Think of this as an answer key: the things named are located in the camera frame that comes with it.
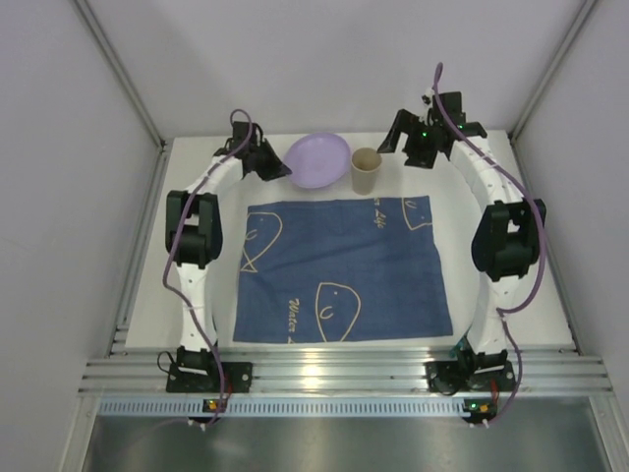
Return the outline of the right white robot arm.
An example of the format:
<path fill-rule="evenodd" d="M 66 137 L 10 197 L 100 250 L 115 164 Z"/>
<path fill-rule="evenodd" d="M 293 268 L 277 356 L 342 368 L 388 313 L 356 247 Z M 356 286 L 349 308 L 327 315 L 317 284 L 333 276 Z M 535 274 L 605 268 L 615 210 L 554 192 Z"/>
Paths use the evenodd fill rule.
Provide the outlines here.
<path fill-rule="evenodd" d="M 468 376 L 503 371 L 507 367 L 506 320 L 526 308 L 528 295 L 515 295 L 531 266 L 544 271 L 545 248 L 540 242 L 545 205 L 525 194 L 522 184 L 494 156 L 487 132 L 470 122 L 459 91 L 423 97 L 425 112 L 397 111 L 378 147 L 380 153 L 402 151 L 406 165 L 433 168 L 439 154 L 461 173 L 476 198 L 481 220 L 471 243 L 475 268 L 481 275 L 474 318 L 455 348 L 458 370 Z"/>

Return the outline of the lilac plastic plate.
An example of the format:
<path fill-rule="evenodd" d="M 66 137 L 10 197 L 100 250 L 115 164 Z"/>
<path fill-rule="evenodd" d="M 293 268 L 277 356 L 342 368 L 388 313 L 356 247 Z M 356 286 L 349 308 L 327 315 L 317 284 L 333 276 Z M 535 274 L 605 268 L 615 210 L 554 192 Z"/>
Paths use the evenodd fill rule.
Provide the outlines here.
<path fill-rule="evenodd" d="M 332 133 L 314 133 L 295 141 L 283 162 L 291 170 L 289 180 L 312 190 L 327 187 L 345 176 L 350 168 L 348 143 Z"/>

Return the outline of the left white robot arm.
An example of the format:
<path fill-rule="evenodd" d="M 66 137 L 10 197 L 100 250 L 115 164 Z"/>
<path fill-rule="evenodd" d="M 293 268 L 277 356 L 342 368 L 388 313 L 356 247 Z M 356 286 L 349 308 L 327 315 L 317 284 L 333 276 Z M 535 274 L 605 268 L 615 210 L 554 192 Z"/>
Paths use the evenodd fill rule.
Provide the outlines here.
<path fill-rule="evenodd" d="M 167 262 L 162 285 L 182 305 L 183 330 L 170 375 L 175 381 L 190 377 L 213 388 L 226 382 L 217 349 L 217 328 L 206 321 L 205 288 L 209 265 L 222 251 L 223 231 L 219 197 L 247 175 L 263 181 L 291 174 L 277 156 L 261 126 L 234 121 L 232 135 L 211 157 L 207 168 L 183 190 L 166 197 L 165 247 Z"/>

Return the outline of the spoon with teal handle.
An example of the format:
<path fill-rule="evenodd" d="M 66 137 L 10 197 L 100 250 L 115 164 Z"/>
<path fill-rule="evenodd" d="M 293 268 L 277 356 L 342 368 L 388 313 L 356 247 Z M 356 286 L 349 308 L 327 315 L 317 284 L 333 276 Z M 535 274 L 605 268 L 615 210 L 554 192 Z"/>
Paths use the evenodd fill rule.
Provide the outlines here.
<path fill-rule="evenodd" d="M 462 337 L 449 351 L 449 357 L 452 359 L 458 358 L 464 352 L 470 349 L 469 342 L 466 337 Z"/>

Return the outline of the blue embroidered cloth placemat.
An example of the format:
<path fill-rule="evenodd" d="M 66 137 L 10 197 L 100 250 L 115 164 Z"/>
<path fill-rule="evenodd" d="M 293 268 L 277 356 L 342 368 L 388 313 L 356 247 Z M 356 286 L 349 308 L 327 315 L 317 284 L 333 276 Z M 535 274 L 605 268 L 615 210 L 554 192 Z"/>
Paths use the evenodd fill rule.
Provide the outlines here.
<path fill-rule="evenodd" d="M 361 342 L 452 333 L 429 197 L 249 207 L 234 340 Z"/>

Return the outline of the beige paper cup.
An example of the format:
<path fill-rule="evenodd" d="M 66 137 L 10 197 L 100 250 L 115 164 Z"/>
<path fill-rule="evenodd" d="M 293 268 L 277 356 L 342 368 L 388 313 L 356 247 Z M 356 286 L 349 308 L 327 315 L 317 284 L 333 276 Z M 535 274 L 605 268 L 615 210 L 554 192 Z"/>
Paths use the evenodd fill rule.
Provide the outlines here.
<path fill-rule="evenodd" d="M 381 155 L 371 147 L 361 147 L 351 158 L 352 188 L 358 195 L 368 195 L 374 189 L 380 166 Z"/>

